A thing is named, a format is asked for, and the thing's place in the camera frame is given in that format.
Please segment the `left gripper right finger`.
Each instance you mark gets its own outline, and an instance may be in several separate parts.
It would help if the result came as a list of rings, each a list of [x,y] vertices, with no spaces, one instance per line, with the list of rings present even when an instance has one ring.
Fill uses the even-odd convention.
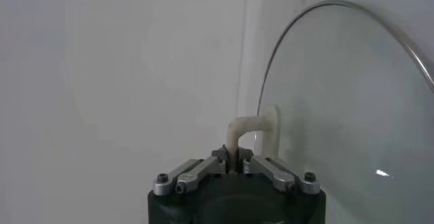
[[[244,148],[238,149],[237,157],[244,174],[261,174],[280,192],[297,189],[307,195],[317,195],[321,191],[319,179],[314,172],[306,171],[298,176],[278,157],[254,155],[250,149]]]

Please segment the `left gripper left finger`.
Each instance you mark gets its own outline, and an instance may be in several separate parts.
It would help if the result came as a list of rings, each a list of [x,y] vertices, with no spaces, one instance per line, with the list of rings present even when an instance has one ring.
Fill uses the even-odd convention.
[[[200,182],[209,175],[226,174],[229,161],[227,148],[223,145],[213,150],[206,159],[189,159],[170,172],[157,175],[153,182],[155,195],[184,194],[199,188]]]

